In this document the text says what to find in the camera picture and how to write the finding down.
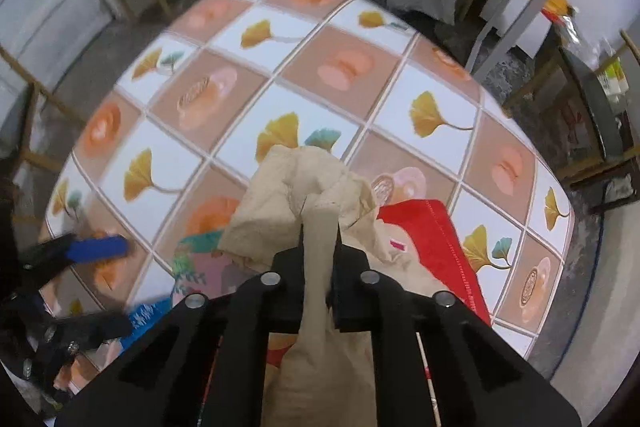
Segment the white door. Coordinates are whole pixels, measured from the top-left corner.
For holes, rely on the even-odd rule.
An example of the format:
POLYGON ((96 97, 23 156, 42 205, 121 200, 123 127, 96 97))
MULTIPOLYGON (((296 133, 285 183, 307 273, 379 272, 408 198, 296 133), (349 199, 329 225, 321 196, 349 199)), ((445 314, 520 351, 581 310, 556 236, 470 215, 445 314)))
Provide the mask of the white door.
POLYGON ((1 0, 1 46, 53 90, 112 19, 105 0, 1 0))

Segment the patterned dining table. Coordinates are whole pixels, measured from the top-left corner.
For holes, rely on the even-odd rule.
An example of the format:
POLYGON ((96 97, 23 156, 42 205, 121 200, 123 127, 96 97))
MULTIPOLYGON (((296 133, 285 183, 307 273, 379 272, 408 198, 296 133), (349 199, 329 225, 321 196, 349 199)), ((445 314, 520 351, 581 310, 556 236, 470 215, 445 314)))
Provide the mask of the patterned dining table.
POLYGON ((574 213, 525 132, 446 52, 368 0, 201 0, 119 77, 70 153, 43 234, 119 233, 127 256, 42 288, 60 317, 257 271, 218 246, 270 148, 313 146, 378 203, 438 199, 490 327, 529 355, 574 213))

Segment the red snack packet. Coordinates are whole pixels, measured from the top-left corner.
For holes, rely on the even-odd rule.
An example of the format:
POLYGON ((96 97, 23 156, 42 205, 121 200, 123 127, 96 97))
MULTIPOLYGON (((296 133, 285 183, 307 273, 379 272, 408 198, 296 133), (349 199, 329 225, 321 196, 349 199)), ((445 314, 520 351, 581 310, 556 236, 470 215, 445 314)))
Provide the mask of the red snack packet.
POLYGON ((471 262, 462 251, 446 206, 438 199, 409 199, 378 210, 392 254, 416 260, 482 321, 488 308, 471 262))

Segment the beige paper bag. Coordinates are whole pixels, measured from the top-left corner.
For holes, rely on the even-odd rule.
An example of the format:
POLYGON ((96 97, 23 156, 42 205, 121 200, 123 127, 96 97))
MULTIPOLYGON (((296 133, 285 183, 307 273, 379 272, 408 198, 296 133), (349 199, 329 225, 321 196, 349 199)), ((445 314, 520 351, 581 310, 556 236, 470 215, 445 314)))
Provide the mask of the beige paper bag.
POLYGON ((361 249, 369 265, 407 291, 446 289, 415 254, 395 253, 369 182, 322 148, 275 145, 250 181, 220 248, 247 268, 265 270, 279 251, 304 247, 302 328, 280 369, 267 373, 262 425, 373 426, 371 339, 341 334, 326 305, 334 245, 361 249))

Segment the wooden chair right side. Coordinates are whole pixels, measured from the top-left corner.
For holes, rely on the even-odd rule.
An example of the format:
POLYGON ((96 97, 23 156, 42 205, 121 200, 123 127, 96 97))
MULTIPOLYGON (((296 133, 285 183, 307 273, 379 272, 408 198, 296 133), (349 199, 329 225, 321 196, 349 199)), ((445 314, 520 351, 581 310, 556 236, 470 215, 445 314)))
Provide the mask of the wooden chair right side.
POLYGON ((557 112, 569 101, 576 101, 579 112, 586 116, 590 140, 589 154, 567 161, 556 173, 558 179, 570 188, 584 188, 598 183, 611 184, 623 171, 629 171, 631 187, 637 190, 639 170, 630 165, 639 157, 639 145, 631 141, 630 124, 614 115, 597 73, 565 46, 557 46, 534 77, 504 101, 503 112, 510 113, 512 106, 539 89, 556 70, 564 75, 565 84, 544 111, 557 112))

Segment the wooden chair near door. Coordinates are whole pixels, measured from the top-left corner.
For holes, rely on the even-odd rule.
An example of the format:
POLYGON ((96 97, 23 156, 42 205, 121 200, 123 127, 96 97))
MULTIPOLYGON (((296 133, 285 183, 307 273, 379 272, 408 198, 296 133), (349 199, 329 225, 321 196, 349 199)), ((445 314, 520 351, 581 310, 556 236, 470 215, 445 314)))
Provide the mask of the wooden chair near door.
POLYGON ((58 160, 37 153, 30 147, 39 99, 44 98, 58 113, 80 127, 84 127, 87 121, 44 87, 5 48, 1 48, 1 58, 26 83, 23 93, 1 124, 1 180, 12 182, 23 164, 52 173, 60 172, 62 164, 58 160))

